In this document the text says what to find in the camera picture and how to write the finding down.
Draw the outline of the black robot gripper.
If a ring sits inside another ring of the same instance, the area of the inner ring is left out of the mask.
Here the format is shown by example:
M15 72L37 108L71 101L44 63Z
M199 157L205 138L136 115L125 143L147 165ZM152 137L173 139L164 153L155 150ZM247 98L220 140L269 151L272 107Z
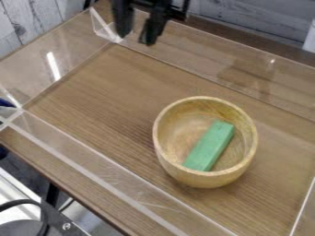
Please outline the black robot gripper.
M124 38L133 28L133 6L140 6L149 11L139 42L153 45L163 34L165 23L175 18L185 20L191 0L112 0L112 14L116 32Z

